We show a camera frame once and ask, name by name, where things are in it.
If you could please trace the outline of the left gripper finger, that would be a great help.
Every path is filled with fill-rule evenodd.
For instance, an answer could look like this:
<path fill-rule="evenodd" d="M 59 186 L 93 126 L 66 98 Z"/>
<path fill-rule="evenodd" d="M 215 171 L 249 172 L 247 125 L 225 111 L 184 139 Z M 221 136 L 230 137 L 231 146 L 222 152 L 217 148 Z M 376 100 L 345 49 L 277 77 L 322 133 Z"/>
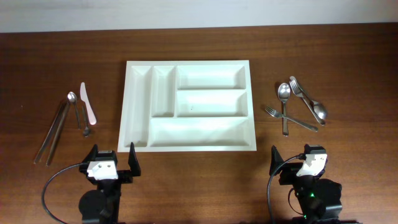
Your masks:
<path fill-rule="evenodd" d="M 96 159 L 96 155 L 98 153 L 98 145 L 95 144 L 88 155 L 82 160 L 82 163 L 87 163 L 94 161 Z"/>
<path fill-rule="evenodd" d="M 133 142 L 130 144 L 128 164 L 133 177 L 141 176 L 141 167 L 136 157 L 136 151 Z"/>

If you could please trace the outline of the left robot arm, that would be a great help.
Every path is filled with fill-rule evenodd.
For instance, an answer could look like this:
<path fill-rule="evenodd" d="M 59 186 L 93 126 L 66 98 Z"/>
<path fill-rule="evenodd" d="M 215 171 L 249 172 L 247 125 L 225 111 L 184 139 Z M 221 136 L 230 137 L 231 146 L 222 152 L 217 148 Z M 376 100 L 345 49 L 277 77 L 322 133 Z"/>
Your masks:
<path fill-rule="evenodd" d="M 141 176 L 134 144 L 130 145 L 128 170 L 117 170 L 118 159 L 115 151 L 99 151 L 94 145 L 79 165 L 79 171 L 96 189 L 81 196 L 78 209 L 83 223 L 117 223 L 121 186 L 133 183 L 134 177 Z"/>

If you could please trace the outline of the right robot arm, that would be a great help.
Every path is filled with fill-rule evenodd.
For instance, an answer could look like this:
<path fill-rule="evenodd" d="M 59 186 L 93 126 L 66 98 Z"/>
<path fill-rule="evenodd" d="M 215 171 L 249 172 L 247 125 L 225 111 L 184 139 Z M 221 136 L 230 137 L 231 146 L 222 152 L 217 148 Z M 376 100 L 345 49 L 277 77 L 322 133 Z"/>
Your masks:
<path fill-rule="evenodd" d="M 275 146 L 271 147 L 271 165 L 267 183 L 267 206 L 270 222 L 276 219 L 271 207 L 271 185 L 280 175 L 280 185 L 290 185 L 289 195 L 295 194 L 301 211 L 292 223 L 341 224 L 357 223 L 356 220 L 340 220 L 342 185 L 330 179 L 323 179 L 328 155 L 320 145 L 304 145 L 303 153 L 284 160 Z"/>

